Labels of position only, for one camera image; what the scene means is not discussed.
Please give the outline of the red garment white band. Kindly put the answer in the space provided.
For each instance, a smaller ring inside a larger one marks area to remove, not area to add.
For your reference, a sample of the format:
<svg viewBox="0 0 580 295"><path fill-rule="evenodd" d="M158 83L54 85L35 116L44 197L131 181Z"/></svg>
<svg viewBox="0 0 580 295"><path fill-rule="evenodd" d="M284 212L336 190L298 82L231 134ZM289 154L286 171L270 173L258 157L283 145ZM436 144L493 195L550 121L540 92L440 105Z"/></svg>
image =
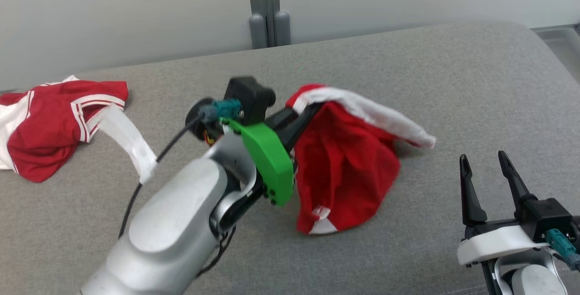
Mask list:
<svg viewBox="0 0 580 295"><path fill-rule="evenodd" d="M346 89L301 86L286 107L321 108L294 145L297 229L324 235L373 218L400 171L394 144L431 149L436 138L399 111Z"/></svg>

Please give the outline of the red garment white striped trim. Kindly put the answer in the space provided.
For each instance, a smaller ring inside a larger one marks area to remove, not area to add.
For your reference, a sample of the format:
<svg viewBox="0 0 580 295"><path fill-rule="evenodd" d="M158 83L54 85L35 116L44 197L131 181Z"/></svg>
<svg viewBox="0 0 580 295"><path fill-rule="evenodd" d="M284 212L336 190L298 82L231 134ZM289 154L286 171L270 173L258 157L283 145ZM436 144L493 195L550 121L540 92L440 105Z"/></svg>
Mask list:
<svg viewBox="0 0 580 295"><path fill-rule="evenodd" d="M124 110L128 97L126 82L75 76L0 95L0 170L46 181L79 144L91 141L101 112L110 106Z"/></svg>

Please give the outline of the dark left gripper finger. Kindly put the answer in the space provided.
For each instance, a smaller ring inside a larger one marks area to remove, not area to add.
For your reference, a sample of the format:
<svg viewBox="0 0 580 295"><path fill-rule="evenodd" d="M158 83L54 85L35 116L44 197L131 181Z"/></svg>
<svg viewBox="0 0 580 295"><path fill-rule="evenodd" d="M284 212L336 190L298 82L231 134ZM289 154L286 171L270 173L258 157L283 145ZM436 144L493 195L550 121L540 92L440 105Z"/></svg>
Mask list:
<svg viewBox="0 0 580 295"><path fill-rule="evenodd" d="M287 152L290 152L294 148L300 136L322 106L323 103L307 105L304 111L297 115L296 119L292 120L290 124L280 130L280 141Z"/></svg>
<svg viewBox="0 0 580 295"><path fill-rule="evenodd" d="M278 112L275 112L270 116L270 128L271 129L284 129L284 128L295 128L299 126L300 114L296 113L294 109L284 107Z"/></svg>

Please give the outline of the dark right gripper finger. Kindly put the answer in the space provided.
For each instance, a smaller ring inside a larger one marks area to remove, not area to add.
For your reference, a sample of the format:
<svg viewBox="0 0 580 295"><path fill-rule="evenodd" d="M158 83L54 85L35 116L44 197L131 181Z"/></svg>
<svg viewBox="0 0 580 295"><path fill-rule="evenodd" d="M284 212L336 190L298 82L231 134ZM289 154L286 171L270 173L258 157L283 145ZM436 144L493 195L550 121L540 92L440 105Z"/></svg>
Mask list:
<svg viewBox="0 0 580 295"><path fill-rule="evenodd" d="M500 163L503 176L508 180L510 192L514 202L514 218L522 218L522 205L525 201L531 198L531 193L516 171L513 163L510 161L508 155L503 150L498 151L498 160Z"/></svg>
<svg viewBox="0 0 580 295"><path fill-rule="evenodd" d="M462 223L465 226L475 226L486 223L487 214L481 208L472 182L472 168L465 154L459 158L460 191L462 207Z"/></svg>

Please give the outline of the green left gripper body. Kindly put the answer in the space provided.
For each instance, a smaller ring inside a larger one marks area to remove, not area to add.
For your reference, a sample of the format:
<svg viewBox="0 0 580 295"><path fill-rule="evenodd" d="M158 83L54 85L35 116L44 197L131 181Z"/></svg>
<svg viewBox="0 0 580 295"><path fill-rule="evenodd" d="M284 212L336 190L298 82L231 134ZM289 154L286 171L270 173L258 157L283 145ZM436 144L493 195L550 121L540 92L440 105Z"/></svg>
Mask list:
<svg viewBox="0 0 580 295"><path fill-rule="evenodd" d="M268 189L269 198L277 206L286 205L294 190L294 167L278 135L265 123L245 126L225 117L221 122L234 132L240 132L242 142Z"/></svg>

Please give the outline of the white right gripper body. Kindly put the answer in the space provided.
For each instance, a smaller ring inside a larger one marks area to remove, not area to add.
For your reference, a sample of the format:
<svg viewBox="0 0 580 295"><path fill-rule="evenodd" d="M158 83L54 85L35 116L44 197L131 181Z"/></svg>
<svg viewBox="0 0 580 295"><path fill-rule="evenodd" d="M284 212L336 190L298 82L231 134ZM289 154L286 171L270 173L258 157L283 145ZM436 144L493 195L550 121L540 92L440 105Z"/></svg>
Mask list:
<svg viewBox="0 0 580 295"><path fill-rule="evenodd" d="M466 266L546 246L547 242L534 242L517 219L501 219L466 226L456 256Z"/></svg>

